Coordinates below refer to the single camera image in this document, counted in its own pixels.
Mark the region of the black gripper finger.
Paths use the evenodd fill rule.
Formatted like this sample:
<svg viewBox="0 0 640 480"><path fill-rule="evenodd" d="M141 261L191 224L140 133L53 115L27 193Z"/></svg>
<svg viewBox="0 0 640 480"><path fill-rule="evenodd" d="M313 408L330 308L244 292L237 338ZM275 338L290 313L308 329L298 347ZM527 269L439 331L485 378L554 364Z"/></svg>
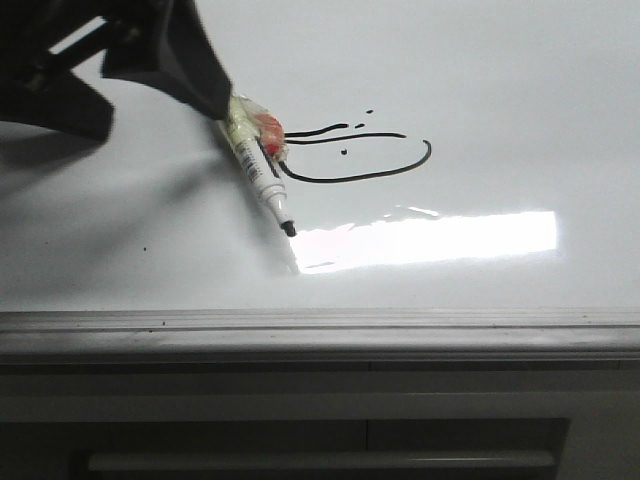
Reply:
<svg viewBox="0 0 640 480"><path fill-rule="evenodd" d="M114 108L73 68L113 43L114 25L101 25L57 54L51 44L77 27L51 33L30 26L25 19L1 21L1 119L106 141Z"/></svg>
<svg viewBox="0 0 640 480"><path fill-rule="evenodd" d="M105 53L102 75L143 84L212 120L225 118L232 83L193 1L120 1L124 36Z"/></svg>

